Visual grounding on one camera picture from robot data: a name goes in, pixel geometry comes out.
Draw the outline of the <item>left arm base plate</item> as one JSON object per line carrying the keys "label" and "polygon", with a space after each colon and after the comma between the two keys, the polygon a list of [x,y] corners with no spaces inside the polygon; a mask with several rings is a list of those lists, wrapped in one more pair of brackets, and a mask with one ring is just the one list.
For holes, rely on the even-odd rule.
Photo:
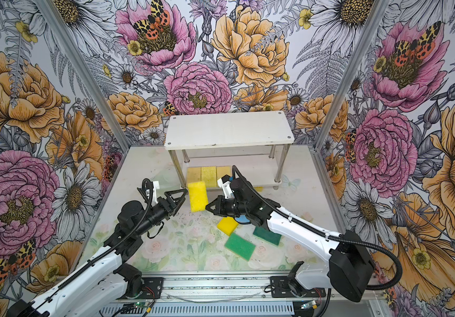
{"label": "left arm base plate", "polygon": [[137,300],[152,300],[160,299],[164,288],[163,277],[142,277],[140,279],[140,285],[136,289],[136,295],[130,297],[130,299]]}

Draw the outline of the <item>pale yellow porous sponge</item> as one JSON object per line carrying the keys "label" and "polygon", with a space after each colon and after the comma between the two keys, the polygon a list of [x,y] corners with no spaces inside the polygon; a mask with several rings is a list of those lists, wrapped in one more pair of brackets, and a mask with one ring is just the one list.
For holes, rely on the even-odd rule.
{"label": "pale yellow porous sponge", "polygon": [[201,168],[201,181],[207,188],[217,187],[217,168],[215,166],[203,166]]}

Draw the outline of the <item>tan beige sponge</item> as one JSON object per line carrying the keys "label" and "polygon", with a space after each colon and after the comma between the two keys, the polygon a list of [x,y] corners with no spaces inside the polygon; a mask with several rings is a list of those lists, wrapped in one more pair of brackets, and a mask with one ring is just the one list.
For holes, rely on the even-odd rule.
{"label": "tan beige sponge", "polygon": [[189,167],[187,169],[186,184],[191,184],[201,181],[202,168],[201,167]]}

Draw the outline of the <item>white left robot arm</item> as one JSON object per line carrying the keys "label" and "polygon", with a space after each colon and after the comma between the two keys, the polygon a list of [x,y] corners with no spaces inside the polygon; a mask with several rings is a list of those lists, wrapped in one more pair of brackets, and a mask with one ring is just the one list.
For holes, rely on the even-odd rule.
{"label": "white left robot arm", "polygon": [[115,299],[136,298],[147,290],[141,271],[128,261],[142,246],[143,235],[177,214],[188,191],[168,191],[162,197],[153,189],[139,192],[144,201],[132,200],[121,208],[113,234],[95,255],[34,300],[17,301],[8,316],[90,316]]}

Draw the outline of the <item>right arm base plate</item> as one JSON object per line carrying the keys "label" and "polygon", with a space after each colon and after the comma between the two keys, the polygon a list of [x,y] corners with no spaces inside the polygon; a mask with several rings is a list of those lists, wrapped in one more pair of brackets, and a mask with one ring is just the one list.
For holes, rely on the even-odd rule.
{"label": "right arm base plate", "polygon": [[326,289],[315,288],[306,290],[294,279],[284,276],[271,276],[270,284],[264,288],[265,293],[270,293],[272,298],[325,298]]}

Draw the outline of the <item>white two-tier shelf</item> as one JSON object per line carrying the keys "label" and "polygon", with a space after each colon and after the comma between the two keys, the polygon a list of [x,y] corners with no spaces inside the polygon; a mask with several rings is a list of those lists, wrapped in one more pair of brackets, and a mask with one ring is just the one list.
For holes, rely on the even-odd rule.
{"label": "white two-tier shelf", "polygon": [[278,188],[294,136],[282,111],[172,116],[164,147],[181,186],[187,170],[237,166],[255,187]]}

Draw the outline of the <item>yellow sponge green underside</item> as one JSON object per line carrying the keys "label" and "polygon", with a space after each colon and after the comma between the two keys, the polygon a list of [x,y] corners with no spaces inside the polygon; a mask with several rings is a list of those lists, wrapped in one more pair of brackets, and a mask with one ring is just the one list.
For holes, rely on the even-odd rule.
{"label": "yellow sponge green underside", "polygon": [[189,201],[192,213],[205,211],[208,205],[206,184],[203,181],[192,182],[187,185]]}

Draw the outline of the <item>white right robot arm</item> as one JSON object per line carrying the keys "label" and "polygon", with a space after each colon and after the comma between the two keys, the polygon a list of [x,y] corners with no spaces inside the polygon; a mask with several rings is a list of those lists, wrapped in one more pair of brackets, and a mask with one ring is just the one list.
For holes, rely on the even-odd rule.
{"label": "white right robot arm", "polygon": [[352,302],[362,300],[375,263],[357,234],[341,234],[314,225],[263,198],[243,177],[225,175],[217,183],[223,193],[206,206],[207,211],[234,219],[244,216],[255,227],[286,237],[323,261],[321,268],[312,268],[303,260],[294,265],[288,274],[288,285],[295,295],[323,288],[334,289]]}

